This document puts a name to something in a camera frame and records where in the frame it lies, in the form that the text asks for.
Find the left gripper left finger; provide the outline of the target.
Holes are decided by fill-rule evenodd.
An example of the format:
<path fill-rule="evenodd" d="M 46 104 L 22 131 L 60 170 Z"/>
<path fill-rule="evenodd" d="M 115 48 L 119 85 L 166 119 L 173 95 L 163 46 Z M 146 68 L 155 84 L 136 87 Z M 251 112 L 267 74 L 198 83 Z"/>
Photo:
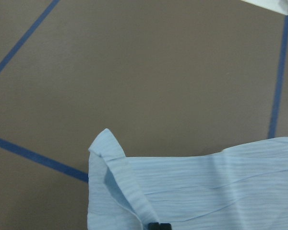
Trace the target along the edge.
<path fill-rule="evenodd" d="M 148 230 L 160 230 L 160 224 L 158 222 L 149 223 Z"/>

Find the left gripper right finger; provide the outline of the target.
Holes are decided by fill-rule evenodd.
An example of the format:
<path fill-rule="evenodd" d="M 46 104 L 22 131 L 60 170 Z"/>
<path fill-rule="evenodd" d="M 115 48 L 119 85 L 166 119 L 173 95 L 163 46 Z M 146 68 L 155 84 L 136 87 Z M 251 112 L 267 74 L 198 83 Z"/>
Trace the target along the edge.
<path fill-rule="evenodd" d="M 171 224 L 170 223 L 160 223 L 159 229 L 160 230 L 171 230 Z"/>

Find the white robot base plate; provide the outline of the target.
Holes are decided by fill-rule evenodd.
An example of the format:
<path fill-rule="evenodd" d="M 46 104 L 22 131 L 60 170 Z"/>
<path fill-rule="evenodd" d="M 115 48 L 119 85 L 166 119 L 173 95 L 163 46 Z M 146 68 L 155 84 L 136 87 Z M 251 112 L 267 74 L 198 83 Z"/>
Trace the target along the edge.
<path fill-rule="evenodd" d="M 243 1 L 288 16 L 288 0 L 243 0 Z"/>

